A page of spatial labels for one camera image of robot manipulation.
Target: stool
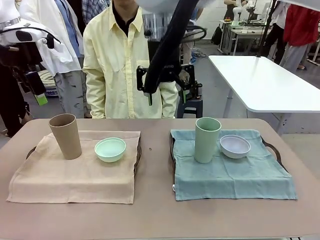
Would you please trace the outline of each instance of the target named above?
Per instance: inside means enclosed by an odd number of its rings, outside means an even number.
[[[199,119],[203,117],[203,111],[204,111],[204,101],[202,99],[202,96],[200,97],[200,99],[189,100],[185,104],[183,103],[183,99],[180,97],[178,112],[177,112],[178,119],[183,119],[184,114],[194,114],[196,118]]]

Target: black bag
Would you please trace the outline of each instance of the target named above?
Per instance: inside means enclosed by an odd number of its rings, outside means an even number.
[[[222,30],[220,28],[220,25],[215,29],[214,34],[211,38],[211,43],[214,45],[219,45],[222,38]]]

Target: yellow shirt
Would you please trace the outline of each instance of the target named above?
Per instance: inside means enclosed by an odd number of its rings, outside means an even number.
[[[178,99],[174,82],[161,83],[152,95],[153,104],[137,90],[137,67],[149,66],[142,10],[129,26],[128,37],[119,28],[112,7],[86,26],[84,64],[87,102],[95,119],[173,118]]]

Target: plaid shirt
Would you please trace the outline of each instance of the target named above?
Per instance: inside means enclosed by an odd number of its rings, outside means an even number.
[[[82,14],[85,25],[110,6],[110,0],[82,0]]]

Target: green cup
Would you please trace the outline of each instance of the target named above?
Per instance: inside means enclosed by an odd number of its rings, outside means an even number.
[[[195,123],[194,159],[201,164],[210,163],[217,147],[221,123],[211,117],[199,118]]]

